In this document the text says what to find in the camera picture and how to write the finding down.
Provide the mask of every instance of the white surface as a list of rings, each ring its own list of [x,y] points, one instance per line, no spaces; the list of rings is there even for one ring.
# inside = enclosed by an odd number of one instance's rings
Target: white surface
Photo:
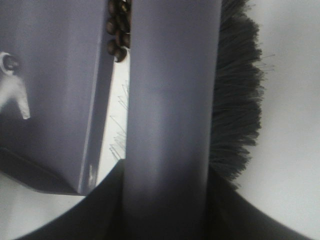
[[[129,94],[130,53],[121,63],[114,63],[111,94],[100,156],[97,182],[101,182],[116,162],[125,158]]]
[[[27,234],[82,198],[35,192],[0,174],[0,239],[12,240]]]
[[[239,193],[279,222],[320,239],[320,1],[255,0],[263,62],[262,129]]]

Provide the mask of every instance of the white graphic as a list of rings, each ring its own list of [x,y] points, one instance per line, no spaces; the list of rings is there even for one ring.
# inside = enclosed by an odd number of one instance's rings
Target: white graphic
[[[18,60],[9,53],[0,52],[0,113],[9,100],[14,99],[23,119],[30,118],[26,86],[23,80],[15,75],[19,69]]]

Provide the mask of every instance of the brush bristles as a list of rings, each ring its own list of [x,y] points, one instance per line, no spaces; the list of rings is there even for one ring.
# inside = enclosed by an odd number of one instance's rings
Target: brush bristles
[[[246,14],[246,0],[223,0],[210,142],[210,165],[234,180],[250,160],[261,128],[264,73],[255,66],[262,51],[258,26]]]

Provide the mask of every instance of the brush handle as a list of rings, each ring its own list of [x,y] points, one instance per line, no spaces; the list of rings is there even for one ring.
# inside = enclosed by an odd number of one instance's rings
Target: brush handle
[[[127,239],[199,240],[220,0],[135,0],[123,214]]]

